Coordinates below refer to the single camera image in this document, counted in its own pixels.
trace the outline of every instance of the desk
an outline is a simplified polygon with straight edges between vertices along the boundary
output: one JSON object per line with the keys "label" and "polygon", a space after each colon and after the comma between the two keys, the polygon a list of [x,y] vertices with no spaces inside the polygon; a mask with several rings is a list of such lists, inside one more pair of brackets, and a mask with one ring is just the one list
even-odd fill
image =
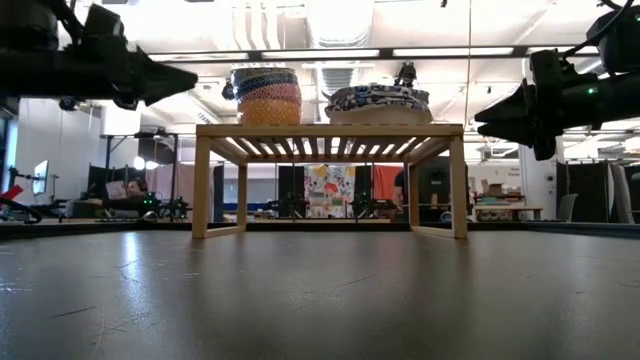
{"label": "desk", "polygon": [[476,216],[478,211],[491,211],[491,210],[511,211],[511,219],[513,221],[520,221],[520,211],[533,211],[534,220],[540,220],[540,212],[544,210],[544,207],[526,206],[526,205],[476,205],[474,207],[474,211],[476,211]]}
{"label": "desk", "polygon": [[256,220],[254,222],[260,224],[389,224],[391,219],[270,219]]}

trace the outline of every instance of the computer monitor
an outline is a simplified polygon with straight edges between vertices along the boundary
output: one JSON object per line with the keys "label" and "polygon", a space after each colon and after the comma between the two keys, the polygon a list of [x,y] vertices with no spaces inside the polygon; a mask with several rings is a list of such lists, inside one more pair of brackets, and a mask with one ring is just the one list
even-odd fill
{"label": "computer monitor", "polygon": [[33,194],[40,195],[47,192],[47,178],[49,177],[49,160],[38,164],[33,170]]}

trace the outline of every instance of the gray floor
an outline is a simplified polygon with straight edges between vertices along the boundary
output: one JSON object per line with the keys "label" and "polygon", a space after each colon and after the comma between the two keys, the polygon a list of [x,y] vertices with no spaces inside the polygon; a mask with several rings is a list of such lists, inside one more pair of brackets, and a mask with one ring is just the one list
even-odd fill
{"label": "gray floor", "polygon": [[0,244],[1,359],[638,359],[640,241],[526,232]]}

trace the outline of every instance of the chair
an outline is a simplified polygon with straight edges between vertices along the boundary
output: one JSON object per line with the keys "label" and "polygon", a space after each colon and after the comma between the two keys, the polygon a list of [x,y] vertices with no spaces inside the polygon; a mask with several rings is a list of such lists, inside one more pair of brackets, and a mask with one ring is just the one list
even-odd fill
{"label": "chair", "polygon": [[558,220],[571,222],[573,214],[573,205],[576,203],[578,194],[567,194],[560,198],[560,206],[558,207]]}

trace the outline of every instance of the person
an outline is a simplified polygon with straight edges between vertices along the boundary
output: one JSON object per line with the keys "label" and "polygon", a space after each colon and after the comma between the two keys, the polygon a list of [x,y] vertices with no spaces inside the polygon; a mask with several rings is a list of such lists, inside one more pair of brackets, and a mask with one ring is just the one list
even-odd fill
{"label": "person", "polygon": [[143,201],[145,199],[147,191],[147,183],[143,179],[137,177],[129,181],[129,184],[127,184],[126,199],[89,199],[88,201],[92,204],[102,206],[105,209],[143,211]]}
{"label": "person", "polygon": [[403,205],[408,203],[407,191],[405,187],[404,170],[400,170],[393,182],[393,203],[403,212]]}

